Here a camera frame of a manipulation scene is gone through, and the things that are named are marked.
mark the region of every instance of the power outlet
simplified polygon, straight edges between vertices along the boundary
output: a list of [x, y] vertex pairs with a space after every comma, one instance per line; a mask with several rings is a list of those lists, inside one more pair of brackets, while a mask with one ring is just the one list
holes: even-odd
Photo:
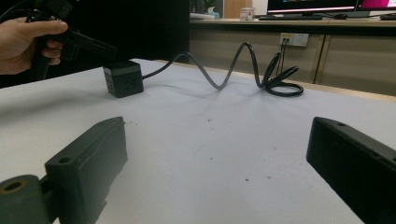
[[308, 34], [294, 34], [293, 46], [306, 47]]
[[285, 44], [289, 46], [298, 46], [298, 47], [306, 47], [308, 43], [308, 34], [291, 34], [291, 33], [281, 33], [279, 44]]
[[280, 34], [280, 39], [279, 39], [279, 44], [285, 44], [284, 41], [286, 41], [286, 45], [291, 45], [293, 42], [294, 34], [291, 33], [281, 33]]

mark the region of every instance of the black box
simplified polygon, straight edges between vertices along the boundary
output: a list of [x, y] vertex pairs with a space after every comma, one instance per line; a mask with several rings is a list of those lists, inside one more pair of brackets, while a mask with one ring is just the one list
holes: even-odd
[[107, 90], [117, 98], [134, 95], [144, 90], [139, 63], [131, 61], [111, 63], [103, 69]]

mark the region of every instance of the black object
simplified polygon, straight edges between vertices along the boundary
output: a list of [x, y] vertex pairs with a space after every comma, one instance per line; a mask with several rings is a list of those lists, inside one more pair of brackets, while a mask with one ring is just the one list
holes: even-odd
[[46, 162], [41, 180], [21, 175], [0, 183], [0, 223], [95, 223], [127, 160], [123, 118], [98, 122]]
[[107, 90], [122, 98], [144, 90], [140, 64], [131, 61], [112, 63], [103, 67]]
[[335, 20], [346, 20], [347, 19], [347, 14], [341, 13], [341, 14], [335, 14], [332, 16], [333, 19]]
[[[35, 0], [34, 8], [34, 11], [28, 13], [26, 22], [64, 19], [73, 6], [65, 0]], [[83, 47], [109, 59], [114, 59], [117, 54], [117, 48], [81, 35], [75, 28], [69, 28], [65, 33], [60, 35], [40, 36], [37, 38], [37, 46], [29, 75], [34, 81], [46, 78], [50, 59], [44, 57], [41, 51], [46, 47], [46, 42], [49, 38], [64, 43], [61, 58], [69, 61], [76, 59], [79, 47]]]
[[396, 151], [332, 119], [312, 123], [307, 161], [364, 223], [396, 223]]
[[259, 17], [259, 21], [321, 21], [321, 16], [282, 16], [265, 15]]
[[[289, 96], [301, 95], [304, 91], [304, 88], [302, 86], [294, 84], [294, 83], [283, 82], [284, 79], [290, 77], [291, 75], [293, 75], [295, 72], [298, 71], [298, 69], [299, 69], [298, 66], [293, 66], [291, 68], [288, 68], [285, 71], [281, 72], [280, 74], [276, 74], [274, 77], [271, 77], [276, 65], [279, 62], [281, 53], [282, 53], [282, 51], [279, 50], [274, 55], [270, 64], [268, 64], [267, 70], [265, 71], [265, 74], [262, 77], [262, 83], [264, 85], [264, 89], [268, 93], [271, 93], [271, 94], [277, 95], [277, 96], [289, 97]], [[295, 89], [296, 91], [289, 91], [289, 92], [275, 91], [274, 89], [276, 87], [287, 87], [287, 88]]]

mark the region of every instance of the computer screen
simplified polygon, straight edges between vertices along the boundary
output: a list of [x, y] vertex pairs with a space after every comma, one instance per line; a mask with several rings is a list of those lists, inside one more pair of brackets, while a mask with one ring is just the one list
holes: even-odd
[[268, 0], [267, 14], [354, 11], [357, 0]]
[[358, 11], [396, 11], [396, 0], [358, 0]]

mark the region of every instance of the white table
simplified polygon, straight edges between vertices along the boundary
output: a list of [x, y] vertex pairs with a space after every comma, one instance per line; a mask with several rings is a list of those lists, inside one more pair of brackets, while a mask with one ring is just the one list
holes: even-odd
[[[145, 75], [163, 63], [134, 60]], [[224, 73], [209, 72], [220, 84]], [[102, 68], [0, 90], [0, 181], [44, 163], [91, 126], [123, 116], [129, 160], [97, 223], [361, 223], [305, 160], [312, 119], [396, 148], [396, 104], [305, 89], [282, 98], [232, 76], [215, 90], [172, 65], [116, 98]]]

